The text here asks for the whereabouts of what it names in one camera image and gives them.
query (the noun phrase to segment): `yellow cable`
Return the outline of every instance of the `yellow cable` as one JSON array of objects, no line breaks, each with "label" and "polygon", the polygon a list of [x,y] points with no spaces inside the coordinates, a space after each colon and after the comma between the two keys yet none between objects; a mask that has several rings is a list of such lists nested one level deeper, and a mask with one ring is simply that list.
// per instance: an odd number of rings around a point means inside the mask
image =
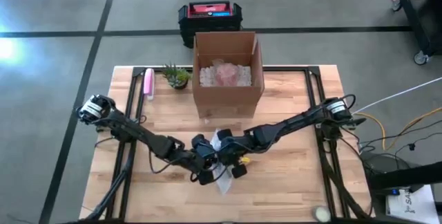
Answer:
[{"label": "yellow cable", "polygon": [[[411,126],[411,125],[413,125],[413,124],[416,124],[416,122],[418,122],[418,121],[420,121],[420,120],[422,120],[422,119],[424,119],[424,118],[426,118],[426,117],[428,117],[428,116],[430,116],[430,115],[432,115],[432,114],[435,114],[435,113],[437,113],[437,112],[439,112],[439,111],[442,111],[442,107],[439,107],[439,108],[437,108],[437,109],[435,109],[435,110],[433,110],[433,111],[430,111],[429,113],[426,113],[426,114],[422,115],[421,117],[417,117],[417,118],[415,118],[415,119],[412,120],[410,123],[408,123],[407,125],[405,125],[405,127],[402,129],[401,133],[404,132],[404,130],[406,130],[406,128],[408,128],[409,126]],[[398,141],[399,137],[400,137],[400,136],[397,136],[397,137],[393,140],[393,142],[392,142],[387,148],[385,148],[385,140],[382,140],[382,148],[384,149],[384,151],[387,151],[388,149],[392,148],[392,147],[394,146],[394,144],[396,144],[396,142]]]},{"label": "yellow cable", "polygon": [[370,114],[367,114],[367,113],[353,113],[353,115],[364,116],[364,117],[370,118],[370,119],[374,120],[376,123],[378,123],[378,126],[382,130],[382,146],[385,144],[385,129],[384,129],[384,126],[382,125],[381,121],[379,121],[374,116],[371,116]]}]

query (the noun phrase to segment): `open cardboard box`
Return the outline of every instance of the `open cardboard box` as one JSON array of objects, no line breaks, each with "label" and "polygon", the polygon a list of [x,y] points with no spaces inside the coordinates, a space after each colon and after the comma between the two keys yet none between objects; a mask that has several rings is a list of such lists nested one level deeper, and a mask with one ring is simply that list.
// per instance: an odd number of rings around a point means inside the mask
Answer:
[{"label": "open cardboard box", "polygon": [[[198,32],[193,57],[193,98],[200,118],[251,118],[264,91],[259,41],[254,32]],[[251,86],[200,86],[200,69],[222,59],[251,67]]]}]

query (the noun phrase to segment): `wooden tabletop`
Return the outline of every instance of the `wooden tabletop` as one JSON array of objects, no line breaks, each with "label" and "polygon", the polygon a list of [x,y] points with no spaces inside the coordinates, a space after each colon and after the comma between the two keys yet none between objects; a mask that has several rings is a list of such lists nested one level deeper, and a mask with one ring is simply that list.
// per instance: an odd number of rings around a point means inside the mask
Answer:
[{"label": "wooden tabletop", "polygon": [[[325,96],[343,96],[337,67],[320,66],[320,72]],[[120,111],[126,107],[131,74],[132,67],[129,66],[117,66],[113,72],[108,95],[115,100]],[[156,134],[173,136],[190,149],[191,139],[197,133],[203,133],[209,140],[216,128],[230,128],[234,135],[242,135],[244,129],[276,123],[309,108],[303,72],[265,72],[264,77],[265,91],[253,119],[201,120],[193,102],[191,83],[183,91],[176,91],[161,75],[156,75],[155,99],[152,102],[145,100],[143,114],[147,120],[143,126]],[[135,115],[136,101],[132,116]],[[108,136],[108,133],[100,134],[99,140]],[[356,148],[352,136],[344,133],[344,137]],[[81,218],[87,216],[107,192],[117,146],[118,142],[111,140],[95,149]],[[368,212],[370,196],[360,160],[343,142],[338,143],[338,156],[346,188]],[[247,165],[248,174],[234,179],[230,190],[222,195],[215,183],[205,186],[191,183],[190,172],[178,166],[152,174],[147,146],[139,142],[125,221],[313,221],[312,207],[327,206],[313,127],[281,138],[267,153],[247,157],[251,159]],[[153,165],[158,169],[165,163],[154,158]],[[121,190],[114,214],[119,210],[120,194]],[[336,188],[334,197],[340,213]]]}]

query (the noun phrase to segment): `gray floor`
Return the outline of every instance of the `gray floor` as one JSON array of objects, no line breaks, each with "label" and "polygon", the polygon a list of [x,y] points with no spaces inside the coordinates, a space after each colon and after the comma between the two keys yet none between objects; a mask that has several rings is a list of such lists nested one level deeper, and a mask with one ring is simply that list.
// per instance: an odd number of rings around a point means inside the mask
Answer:
[{"label": "gray floor", "polygon": [[[0,32],[95,31],[105,1],[0,0]],[[106,30],[176,29],[177,9],[190,1],[205,0],[114,0]],[[231,1],[242,6],[245,28],[407,25],[402,11],[390,10],[389,0]],[[354,109],[442,74],[437,57],[425,66],[413,63],[419,48],[410,32],[266,34],[259,39],[265,64],[337,64],[345,92],[358,97]],[[38,221],[92,42],[93,37],[0,38],[0,110],[8,118],[0,125],[0,223]],[[86,97],[107,92],[116,65],[169,60],[191,64],[192,51],[179,36],[104,37]],[[441,85],[365,112],[376,116],[387,134],[398,133],[411,119],[441,105]],[[435,131],[441,131],[440,125],[402,137],[395,149]],[[369,140],[381,132],[369,121],[357,134]],[[95,139],[93,128],[77,127],[51,223],[78,217]],[[439,161],[440,141],[434,136],[400,156],[419,165]],[[381,153],[380,143],[375,146]],[[436,186],[435,192],[441,200],[442,189]]]}]

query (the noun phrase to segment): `plastic bag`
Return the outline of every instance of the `plastic bag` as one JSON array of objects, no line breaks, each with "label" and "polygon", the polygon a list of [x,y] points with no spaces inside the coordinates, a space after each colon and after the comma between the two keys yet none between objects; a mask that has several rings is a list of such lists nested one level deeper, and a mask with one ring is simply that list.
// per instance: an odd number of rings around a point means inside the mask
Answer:
[{"label": "plastic bag", "polygon": [[221,59],[213,60],[215,67],[216,86],[237,86],[239,78],[238,66],[231,63],[224,63]]}]

